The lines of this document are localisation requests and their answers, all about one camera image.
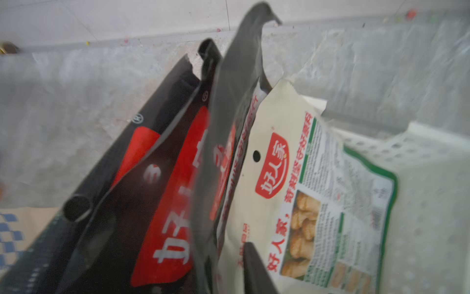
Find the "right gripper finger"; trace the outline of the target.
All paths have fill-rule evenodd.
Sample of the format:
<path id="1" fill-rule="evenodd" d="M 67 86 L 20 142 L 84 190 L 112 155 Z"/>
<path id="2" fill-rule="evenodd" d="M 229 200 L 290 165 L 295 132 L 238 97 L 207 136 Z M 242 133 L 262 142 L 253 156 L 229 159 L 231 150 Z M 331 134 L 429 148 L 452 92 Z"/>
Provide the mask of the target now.
<path id="1" fill-rule="evenodd" d="M 243 249 L 244 293 L 278 294 L 255 245 L 247 242 L 244 244 Z"/>

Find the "cream green food packet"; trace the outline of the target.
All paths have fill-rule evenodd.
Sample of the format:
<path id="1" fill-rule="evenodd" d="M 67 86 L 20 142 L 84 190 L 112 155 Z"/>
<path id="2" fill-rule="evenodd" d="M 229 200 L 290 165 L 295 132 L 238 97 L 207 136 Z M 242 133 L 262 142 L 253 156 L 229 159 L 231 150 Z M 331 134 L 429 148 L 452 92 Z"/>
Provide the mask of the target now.
<path id="1" fill-rule="evenodd" d="M 255 245 L 280 294 L 376 294 L 397 176 L 343 140 L 279 81 L 258 107 L 219 259 L 224 294 L 244 291 Z"/>

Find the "black red condiment packet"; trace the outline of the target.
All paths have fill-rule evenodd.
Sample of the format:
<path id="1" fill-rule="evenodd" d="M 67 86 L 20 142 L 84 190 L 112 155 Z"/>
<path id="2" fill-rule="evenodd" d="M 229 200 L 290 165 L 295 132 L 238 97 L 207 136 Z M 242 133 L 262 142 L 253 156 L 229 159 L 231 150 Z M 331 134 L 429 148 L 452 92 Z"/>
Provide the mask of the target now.
<path id="1" fill-rule="evenodd" d="M 221 53 L 181 58 L 51 223 L 1 279 L 4 294 L 150 294 L 192 267 L 188 199 Z"/>

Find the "blue checkered paper bag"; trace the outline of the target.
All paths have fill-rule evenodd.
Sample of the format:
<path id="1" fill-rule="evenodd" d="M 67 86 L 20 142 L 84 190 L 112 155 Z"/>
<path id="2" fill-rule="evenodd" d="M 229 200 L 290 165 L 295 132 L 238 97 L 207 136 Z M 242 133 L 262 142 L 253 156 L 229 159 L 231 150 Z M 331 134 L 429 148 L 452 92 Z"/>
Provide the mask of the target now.
<path id="1" fill-rule="evenodd" d="M 1 276 L 55 217 L 58 208 L 1 209 Z"/>

